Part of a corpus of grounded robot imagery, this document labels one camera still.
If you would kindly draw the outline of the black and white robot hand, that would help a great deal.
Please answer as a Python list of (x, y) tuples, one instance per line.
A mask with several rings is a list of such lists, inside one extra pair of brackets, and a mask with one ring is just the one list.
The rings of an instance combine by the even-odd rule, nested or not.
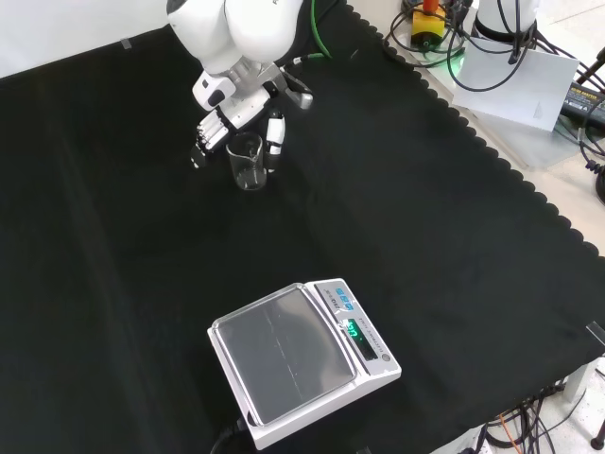
[(257, 75), (232, 72), (212, 76), (203, 72), (192, 89), (196, 102), (206, 112), (196, 128), (193, 167), (206, 166), (232, 135), (256, 120), (269, 101), (286, 88), (284, 74), (274, 64), (263, 65)]

